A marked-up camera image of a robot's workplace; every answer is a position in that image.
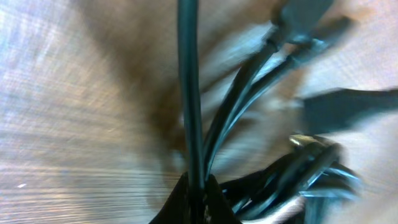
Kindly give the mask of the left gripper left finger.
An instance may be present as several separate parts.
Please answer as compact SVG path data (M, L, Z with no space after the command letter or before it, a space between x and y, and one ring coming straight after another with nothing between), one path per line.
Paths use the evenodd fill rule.
M160 212L149 224L190 224L188 174L179 178Z

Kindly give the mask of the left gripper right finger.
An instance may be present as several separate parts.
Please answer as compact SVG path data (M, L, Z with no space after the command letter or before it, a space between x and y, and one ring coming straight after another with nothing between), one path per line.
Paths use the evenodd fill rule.
M213 175L209 179L205 187L207 206L207 216L210 224L241 224L241 221L234 215L226 198L222 193L219 183Z

